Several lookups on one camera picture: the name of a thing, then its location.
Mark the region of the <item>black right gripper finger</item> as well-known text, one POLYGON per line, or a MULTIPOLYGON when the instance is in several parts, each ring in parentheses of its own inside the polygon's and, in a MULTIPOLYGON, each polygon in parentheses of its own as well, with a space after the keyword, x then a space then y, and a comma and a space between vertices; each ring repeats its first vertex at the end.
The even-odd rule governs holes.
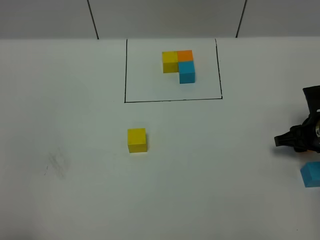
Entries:
POLYGON ((288 132, 275 136, 274 141, 276 147, 292 147, 296 153, 313 150, 306 138, 306 128, 302 125, 292 126, 288 132))

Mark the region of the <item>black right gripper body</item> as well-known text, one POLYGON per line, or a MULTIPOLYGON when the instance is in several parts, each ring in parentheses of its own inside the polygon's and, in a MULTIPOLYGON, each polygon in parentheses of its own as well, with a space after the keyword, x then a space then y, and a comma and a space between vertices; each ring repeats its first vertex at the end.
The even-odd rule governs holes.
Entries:
POLYGON ((302 124, 302 142, 304 148, 320 147, 320 114, 309 115, 302 124))

